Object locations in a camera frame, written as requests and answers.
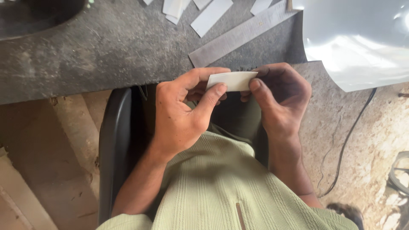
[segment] sweater zipper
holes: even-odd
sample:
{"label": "sweater zipper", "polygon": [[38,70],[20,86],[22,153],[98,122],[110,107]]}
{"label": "sweater zipper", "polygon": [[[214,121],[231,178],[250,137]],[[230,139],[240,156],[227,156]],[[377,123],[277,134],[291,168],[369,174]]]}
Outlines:
{"label": "sweater zipper", "polygon": [[244,225],[243,214],[241,213],[240,204],[236,203],[238,219],[240,220],[241,230],[246,230],[246,225]]}

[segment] black chair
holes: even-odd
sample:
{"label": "black chair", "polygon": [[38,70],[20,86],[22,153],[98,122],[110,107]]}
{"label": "black chair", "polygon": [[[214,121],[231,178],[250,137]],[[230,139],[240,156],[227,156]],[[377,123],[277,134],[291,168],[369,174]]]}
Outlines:
{"label": "black chair", "polygon": [[98,225],[111,217],[119,189],[148,144],[138,87],[113,90],[99,134]]}

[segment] steel ruler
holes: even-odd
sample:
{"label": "steel ruler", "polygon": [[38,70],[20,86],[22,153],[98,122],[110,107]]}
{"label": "steel ruler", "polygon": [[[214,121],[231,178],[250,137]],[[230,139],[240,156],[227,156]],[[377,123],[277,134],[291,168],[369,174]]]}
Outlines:
{"label": "steel ruler", "polygon": [[296,13],[298,11],[288,11],[286,0],[281,0],[257,16],[191,52],[189,58],[196,68],[206,67]]}

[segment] light green sweater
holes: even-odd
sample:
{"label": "light green sweater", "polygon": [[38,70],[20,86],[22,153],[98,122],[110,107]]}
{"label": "light green sweater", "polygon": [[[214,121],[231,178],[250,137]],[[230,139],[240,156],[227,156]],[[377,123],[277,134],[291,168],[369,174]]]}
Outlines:
{"label": "light green sweater", "polygon": [[122,214],[98,230],[357,229],[347,218],[310,208],[255,158],[246,143],[205,132],[166,167],[155,221]]}

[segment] wheel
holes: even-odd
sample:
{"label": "wheel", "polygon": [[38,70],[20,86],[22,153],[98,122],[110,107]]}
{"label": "wheel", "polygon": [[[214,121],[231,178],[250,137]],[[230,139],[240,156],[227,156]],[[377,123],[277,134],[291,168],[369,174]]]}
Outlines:
{"label": "wheel", "polygon": [[404,168],[398,168],[396,167],[398,163],[403,160],[409,158],[409,151],[405,152],[400,152],[396,156],[395,162],[393,162],[391,170],[389,172],[389,182],[391,182],[394,186],[396,186],[397,189],[399,189],[401,192],[405,193],[406,195],[409,195],[409,188],[405,185],[403,185],[398,178],[396,178],[395,171],[404,171],[409,175],[409,169],[404,169]]}

